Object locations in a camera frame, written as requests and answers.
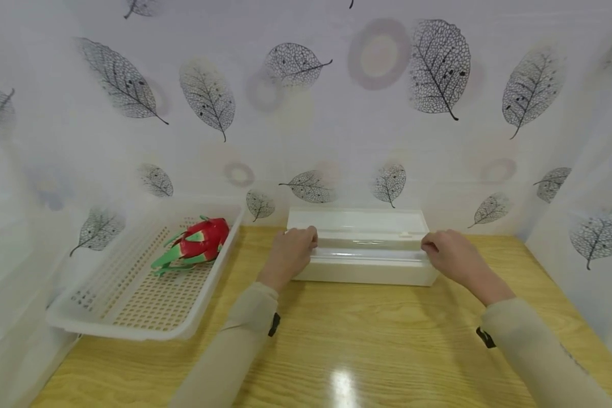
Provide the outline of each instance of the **dispenser lid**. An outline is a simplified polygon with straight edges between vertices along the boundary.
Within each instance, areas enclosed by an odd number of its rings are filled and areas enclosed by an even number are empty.
[[[419,210],[290,208],[288,228],[313,225],[320,239],[421,241],[429,232]]]

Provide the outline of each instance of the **perforated basket bottom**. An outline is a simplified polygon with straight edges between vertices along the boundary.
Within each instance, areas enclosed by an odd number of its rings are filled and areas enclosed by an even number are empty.
[[[187,216],[177,230],[185,229],[198,221]],[[191,271],[168,271],[160,278],[152,275],[151,261],[166,250],[163,247],[164,242],[178,231],[170,231],[164,227],[158,233],[140,259],[130,268],[122,282],[123,290],[110,302],[101,318],[111,320],[107,315],[113,306],[117,305],[118,300],[124,300],[121,299],[124,292],[133,291],[122,308],[118,308],[120,312],[112,317],[112,325],[167,332],[186,320],[213,263],[198,263]],[[139,280],[138,287],[129,287],[136,278]]]

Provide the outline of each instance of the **white curtain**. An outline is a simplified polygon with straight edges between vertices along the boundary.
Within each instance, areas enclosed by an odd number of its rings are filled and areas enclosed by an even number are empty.
[[[612,78],[590,80],[599,87],[586,140],[575,158],[560,143],[554,159],[572,172],[526,245],[612,352]]]

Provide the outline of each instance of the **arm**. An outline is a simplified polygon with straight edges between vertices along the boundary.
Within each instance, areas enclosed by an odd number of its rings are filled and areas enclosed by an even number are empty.
[[[238,297],[226,323],[172,398],[171,408],[233,404],[247,370],[267,340],[277,297],[275,289],[258,282]]]
[[[520,298],[487,306],[481,329],[524,381],[539,407],[612,407],[612,399]]]
[[[247,370],[267,340],[279,293],[310,262],[315,246],[314,227],[277,234],[256,282],[233,304],[224,326],[170,401],[171,408],[233,404]]]
[[[459,232],[430,233],[423,238],[422,249],[434,267],[486,306],[481,329],[539,407],[612,407],[612,399],[573,360],[533,308],[514,295]]]

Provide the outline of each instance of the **white plastic basket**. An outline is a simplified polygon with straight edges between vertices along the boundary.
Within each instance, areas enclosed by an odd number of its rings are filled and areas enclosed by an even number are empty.
[[[229,237],[215,262],[198,263],[191,271],[168,271],[160,278],[152,275],[150,265],[166,250],[164,242],[199,222],[200,215],[229,223]],[[54,300],[47,322],[69,332],[108,338],[190,338],[224,270],[242,218],[239,205],[177,197],[159,201],[141,222],[128,225],[92,274]]]

